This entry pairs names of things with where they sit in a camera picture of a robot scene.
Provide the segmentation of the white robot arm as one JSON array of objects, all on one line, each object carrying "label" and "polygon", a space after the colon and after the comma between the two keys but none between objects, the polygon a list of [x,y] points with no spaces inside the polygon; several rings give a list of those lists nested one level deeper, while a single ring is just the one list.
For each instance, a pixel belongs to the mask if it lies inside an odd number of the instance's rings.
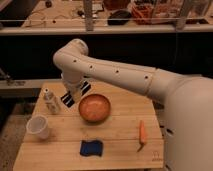
[{"label": "white robot arm", "polygon": [[89,76],[162,104],[165,171],[213,171],[213,79],[95,59],[80,39],[56,51],[53,61],[72,98]]}]

